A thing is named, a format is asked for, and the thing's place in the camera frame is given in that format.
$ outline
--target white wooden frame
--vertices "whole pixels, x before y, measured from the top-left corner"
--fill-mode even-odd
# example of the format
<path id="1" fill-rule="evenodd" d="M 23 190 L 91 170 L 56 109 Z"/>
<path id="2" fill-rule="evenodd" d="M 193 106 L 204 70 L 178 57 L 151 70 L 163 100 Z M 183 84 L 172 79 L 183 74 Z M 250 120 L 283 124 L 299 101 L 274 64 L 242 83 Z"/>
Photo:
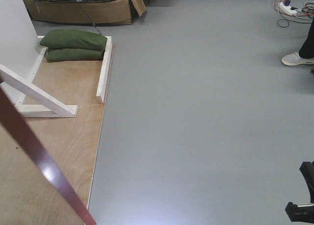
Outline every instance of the white wooden frame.
<path id="1" fill-rule="evenodd" d="M 106 38 L 107 43 L 96 93 L 97 101 L 100 104 L 105 102 L 113 55 L 112 38 L 111 36 Z M 15 106 L 24 117 L 76 117 L 78 106 L 65 105 L 32 83 L 46 51 L 47 48 L 43 47 L 27 80 L 2 64 L 0 64 L 0 78 L 22 93 Z M 23 102 L 27 96 L 41 105 L 24 105 Z"/>

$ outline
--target white diagonal brace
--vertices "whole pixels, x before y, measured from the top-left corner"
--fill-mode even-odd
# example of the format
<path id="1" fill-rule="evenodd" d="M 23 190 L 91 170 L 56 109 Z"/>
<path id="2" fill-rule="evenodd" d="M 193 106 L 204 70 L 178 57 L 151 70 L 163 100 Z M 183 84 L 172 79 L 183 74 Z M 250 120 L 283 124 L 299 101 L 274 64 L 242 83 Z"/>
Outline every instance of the white diagonal brace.
<path id="1" fill-rule="evenodd" d="M 76 110 L 63 104 L 2 64 L 0 64 L 0 76 L 5 83 L 39 102 L 51 111 L 59 115 L 76 115 Z"/>

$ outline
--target white wall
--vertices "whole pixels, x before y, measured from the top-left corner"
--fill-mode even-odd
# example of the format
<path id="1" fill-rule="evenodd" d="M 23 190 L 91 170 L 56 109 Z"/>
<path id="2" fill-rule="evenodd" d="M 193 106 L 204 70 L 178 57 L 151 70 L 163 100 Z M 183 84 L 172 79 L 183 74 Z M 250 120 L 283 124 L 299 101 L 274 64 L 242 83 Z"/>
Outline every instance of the white wall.
<path id="1" fill-rule="evenodd" d="M 0 0 L 0 63 L 28 78 L 40 47 L 23 0 Z M 15 102 L 20 92 L 1 84 Z"/>

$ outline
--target black pants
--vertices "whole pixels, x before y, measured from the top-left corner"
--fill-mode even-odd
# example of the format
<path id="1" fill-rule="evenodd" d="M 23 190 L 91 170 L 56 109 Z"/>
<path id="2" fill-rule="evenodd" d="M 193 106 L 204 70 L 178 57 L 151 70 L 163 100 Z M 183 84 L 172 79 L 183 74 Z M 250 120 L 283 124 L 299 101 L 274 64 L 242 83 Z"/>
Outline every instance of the black pants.
<path id="1" fill-rule="evenodd" d="M 308 38 L 301 47 L 299 55 L 304 59 L 314 58 L 314 20 L 312 21 Z"/>

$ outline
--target power strip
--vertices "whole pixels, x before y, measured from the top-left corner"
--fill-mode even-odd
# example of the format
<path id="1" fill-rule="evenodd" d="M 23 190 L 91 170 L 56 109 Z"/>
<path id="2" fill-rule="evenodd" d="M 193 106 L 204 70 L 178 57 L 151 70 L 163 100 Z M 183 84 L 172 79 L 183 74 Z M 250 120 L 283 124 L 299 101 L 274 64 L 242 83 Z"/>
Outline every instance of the power strip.
<path id="1" fill-rule="evenodd" d="M 291 15 L 291 16 L 294 16 L 296 15 L 296 11 L 295 10 L 291 10 L 291 6 L 285 6 L 285 4 L 283 2 L 280 2 L 278 4 L 278 7 L 279 7 L 279 12 L 283 12 L 283 13 L 286 13 L 288 15 Z"/>

